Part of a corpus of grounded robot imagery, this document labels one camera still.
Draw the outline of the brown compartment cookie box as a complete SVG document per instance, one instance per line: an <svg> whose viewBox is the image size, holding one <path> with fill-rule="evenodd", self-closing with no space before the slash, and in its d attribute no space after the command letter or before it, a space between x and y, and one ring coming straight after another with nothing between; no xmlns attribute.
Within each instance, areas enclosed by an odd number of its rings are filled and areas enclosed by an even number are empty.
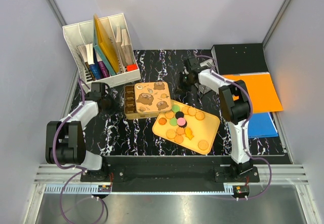
<svg viewBox="0 0 324 224"><path fill-rule="evenodd" d="M124 112L128 120L145 119L157 117L160 113L138 113L135 106L134 85L127 85L124 87Z"/></svg>

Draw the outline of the silver tin lid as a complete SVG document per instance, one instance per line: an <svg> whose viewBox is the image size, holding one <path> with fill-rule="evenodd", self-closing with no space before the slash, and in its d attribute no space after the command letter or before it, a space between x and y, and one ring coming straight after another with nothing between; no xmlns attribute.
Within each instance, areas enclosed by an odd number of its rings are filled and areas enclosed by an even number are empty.
<svg viewBox="0 0 324 224"><path fill-rule="evenodd" d="M172 108L167 82L136 83L134 85L134 95L138 113L161 113Z"/></svg>

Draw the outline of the yellow cookie tray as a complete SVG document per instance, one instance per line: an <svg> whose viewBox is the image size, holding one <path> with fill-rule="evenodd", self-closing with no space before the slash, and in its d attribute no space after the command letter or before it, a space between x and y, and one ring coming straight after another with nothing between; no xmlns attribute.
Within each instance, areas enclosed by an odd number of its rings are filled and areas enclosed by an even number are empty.
<svg viewBox="0 0 324 224"><path fill-rule="evenodd" d="M171 108L170 111L159 114L152 126L153 133L191 151L207 155L212 149L220 125L220 119L215 115L175 100L172 100L171 104L172 106L175 104L180 106L180 111L184 113L186 124L184 126L177 124L175 113ZM198 148L198 143L201 140L205 140L209 144L208 149L205 151L201 151Z"/></svg>

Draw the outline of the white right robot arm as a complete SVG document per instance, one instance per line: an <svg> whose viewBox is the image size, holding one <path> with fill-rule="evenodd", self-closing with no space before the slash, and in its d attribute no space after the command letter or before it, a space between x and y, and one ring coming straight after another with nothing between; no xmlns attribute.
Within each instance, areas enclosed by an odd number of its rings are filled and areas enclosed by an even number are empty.
<svg viewBox="0 0 324 224"><path fill-rule="evenodd" d="M179 73L175 94L184 94L195 84L206 86L218 93L223 118L230 129L232 162L229 175L234 181L242 181L253 170L253 160L248 149L248 124L253 114L253 105L246 84L233 81L216 72L216 69L201 66L194 57L184 60L184 70Z"/></svg>

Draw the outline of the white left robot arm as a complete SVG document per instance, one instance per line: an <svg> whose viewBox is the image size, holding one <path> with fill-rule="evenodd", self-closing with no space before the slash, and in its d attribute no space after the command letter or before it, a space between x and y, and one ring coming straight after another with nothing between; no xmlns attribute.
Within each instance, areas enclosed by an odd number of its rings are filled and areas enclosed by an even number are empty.
<svg viewBox="0 0 324 224"><path fill-rule="evenodd" d="M60 169L90 170L98 181L109 177L103 158L86 150L84 139L84 129L92 118L117 108L109 93L106 83L93 82L88 93L82 92L82 101L70 114L47 124L45 159L48 164L55 164Z"/></svg>

